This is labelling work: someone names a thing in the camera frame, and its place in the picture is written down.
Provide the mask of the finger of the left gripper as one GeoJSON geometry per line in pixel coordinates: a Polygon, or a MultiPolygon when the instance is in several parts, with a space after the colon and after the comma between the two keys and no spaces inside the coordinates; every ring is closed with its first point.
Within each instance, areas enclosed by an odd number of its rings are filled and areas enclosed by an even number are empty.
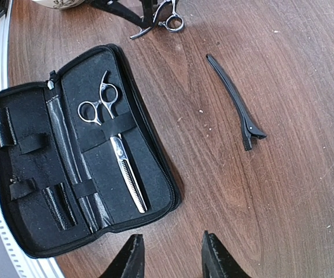
{"type": "Polygon", "coordinates": [[[91,1],[91,6],[107,13],[114,14],[115,16],[119,16],[141,28],[146,28],[146,22],[144,22],[143,19],[139,17],[139,15],[118,1],[93,0],[91,1]]]}

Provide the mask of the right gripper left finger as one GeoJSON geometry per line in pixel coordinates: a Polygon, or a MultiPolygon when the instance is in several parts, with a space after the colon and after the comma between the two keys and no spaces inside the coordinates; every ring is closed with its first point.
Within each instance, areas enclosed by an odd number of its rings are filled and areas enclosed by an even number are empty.
{"type": "Polygon", "coordinates": [[[142,234],[129,237],[100,278],[145,277],[145,246],[142,234]]]}

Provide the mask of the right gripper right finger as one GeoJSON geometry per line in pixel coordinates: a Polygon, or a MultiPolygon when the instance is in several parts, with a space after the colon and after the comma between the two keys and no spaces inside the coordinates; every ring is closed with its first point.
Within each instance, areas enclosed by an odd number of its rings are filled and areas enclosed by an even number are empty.
{"type": "Polygon", "coordinates": [[[203,277],[250,278],[216,234],[204,231],[201,247],[203,277]]]}

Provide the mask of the black zip tool case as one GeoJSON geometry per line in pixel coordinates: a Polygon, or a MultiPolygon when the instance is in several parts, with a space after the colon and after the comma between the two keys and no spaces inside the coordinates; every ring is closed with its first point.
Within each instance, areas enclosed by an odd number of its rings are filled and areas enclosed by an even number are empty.
{"type": "Polygon", "coordinates": [[[38,192],[8,208],[12,228],[26,254],[56,257],[102,235],[153,223],[175,210],[182,196],[163,146],[121,47],[100,45],[82,53],[47,81],[11,87],[17,97],[13,123],[19,151],[10,151],[21,177],[38,192]],[[104,72],[119,99],[111,119],[104,106],[102,126],[77,113],[83,101],[98,101],[104,72]],[[124,147],[148,211],[139,213],[122,177],[110,136],[124,147]]]}

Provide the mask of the silver thinning scissors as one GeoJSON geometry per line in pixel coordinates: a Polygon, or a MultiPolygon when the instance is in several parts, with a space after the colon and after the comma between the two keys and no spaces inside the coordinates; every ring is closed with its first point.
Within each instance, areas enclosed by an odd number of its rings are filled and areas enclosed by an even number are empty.
{"type": "MultiPolygon", "coordinates": [[[[108,83],[106,81],[107,75],[109,71],[106,70],[101,78],[101,83],[99,87],[99,100],[92,102],[92,101],[83,101],[78,105],[77,113],[80,119],[86,123],[96,123],[99,126],[102,126],[100,121],[100,117],[98,115],[99,106],[104,106],[108,111],[111,119],[116,119],[114,113],[112,112],[112,106],[115,102],[119,99],[119,92],[118,89],[114,84],[108,83]],[[94,117],[86,118],[82,114],[82,109],[86,105],[92,107],[94,111],[94,117]]],[[[127,151],[124,147],[122,135],[120,133],[116,133],[114,136],[110,136],[110,142],[113,148],[113,152],[116,156],[119,169],[121,171],[122,177],[124,182],[129,190],[129,193],[132,197],[132,200],[139,211],[139,213],[144,214],[148,211],[146,206],[144,196],[141,193],[140,187],[138,185],[138,181],[135,177],[133,172],[133,168],[130,164],[129,157],[127,155],[127,151]]]]}

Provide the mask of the silver straight scissors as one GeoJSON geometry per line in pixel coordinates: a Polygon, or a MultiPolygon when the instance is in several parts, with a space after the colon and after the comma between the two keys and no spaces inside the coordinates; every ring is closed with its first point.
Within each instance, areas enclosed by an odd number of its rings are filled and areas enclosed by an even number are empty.
{"type": "Polygon", "coordinates": [[[170,0],[163,1],[156,9],[153,14],[152,24],[150,27],[141,28],[138,33],[130,36],[131,40],[135,40],[146,35],[149,31],[154,29],[155,27],[163,27],[168,32],[178,33],[181,32],[185,28],[184,19],[177,12],[177,5],[179,1],[170,0]],[[163,14],[163,10],[166,7],[170,7],[170,14],[167,16],[163,14]]]}

